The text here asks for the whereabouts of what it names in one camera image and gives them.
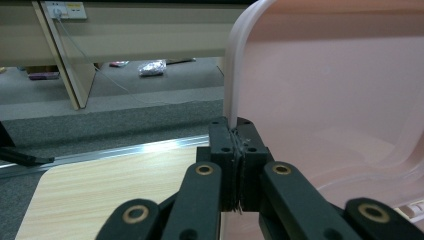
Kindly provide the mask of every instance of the wooden table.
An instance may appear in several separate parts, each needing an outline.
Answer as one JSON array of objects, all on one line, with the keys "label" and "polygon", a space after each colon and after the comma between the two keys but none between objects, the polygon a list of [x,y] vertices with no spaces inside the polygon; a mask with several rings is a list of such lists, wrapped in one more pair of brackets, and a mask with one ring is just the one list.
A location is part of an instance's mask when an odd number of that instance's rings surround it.
[{"label": "wooden table", "polygon": [[16,239],[94,239],[122,203],[160,203],[179,190],[196,148],[54,167],[41,178]]}]

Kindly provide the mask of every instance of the silver plastic package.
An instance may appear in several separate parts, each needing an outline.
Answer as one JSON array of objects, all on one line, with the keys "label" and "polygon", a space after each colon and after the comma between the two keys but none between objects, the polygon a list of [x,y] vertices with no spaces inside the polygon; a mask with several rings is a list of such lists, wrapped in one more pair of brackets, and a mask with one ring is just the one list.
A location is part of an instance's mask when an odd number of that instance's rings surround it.
[{"label": "silver plastic package", "polygon": [[140,77],[163,75],[165,69],[165,60],[146,62],[138,66],[138,75]]}]

